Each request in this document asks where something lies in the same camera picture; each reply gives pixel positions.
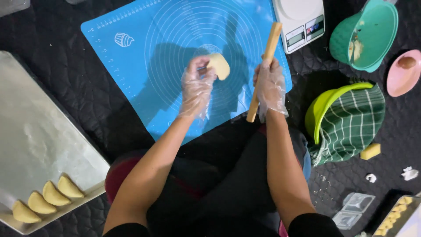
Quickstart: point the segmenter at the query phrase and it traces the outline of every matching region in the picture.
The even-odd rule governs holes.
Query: pink bowl
[[[397,62],[403,57],[413,57],[415,66],[404,69],[398,66]],[[421,52],[418,49],[408,51],[399,56],[392,64],[387,76],[387,92],[392,97],[398,97],[410,91],[421,75]]]

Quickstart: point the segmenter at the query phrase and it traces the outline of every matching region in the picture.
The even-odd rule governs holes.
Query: teal bowl
[[[398,27],[396,7],[383,0],[370,0],[357,14],[336,26],[329,41],[330,54],[357,70],[375,71],[383,61],[395,39]],[[354,30],[363,49],[354,64],[349,58],[349,44]]]

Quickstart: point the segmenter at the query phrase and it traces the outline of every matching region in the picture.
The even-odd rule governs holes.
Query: blue silicone baking mat
[[[155,140],[179,112],[189,60],[223,54],[231,73],[213,84],[207,117],[194,121],[185,144],[248,110],[254,68],[274,20],[270,0],[137,0],[83,23],[81,30]],[[290,91],[281,42],[275,57]]]

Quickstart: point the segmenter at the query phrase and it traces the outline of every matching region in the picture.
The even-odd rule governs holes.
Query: cupcake icon
[[[120,45],[121,47],[127,47],[131,45],[134,39],[125,33],[117,33],[114,37],[114,42]]]

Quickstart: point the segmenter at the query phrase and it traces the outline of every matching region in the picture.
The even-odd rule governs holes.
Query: green checkered towel
[[[310,147],[312,165],[346,161],[359,154],[374,139],[384,112],[384,97],[377,84],[343,94],[322,120],[320,143]]]

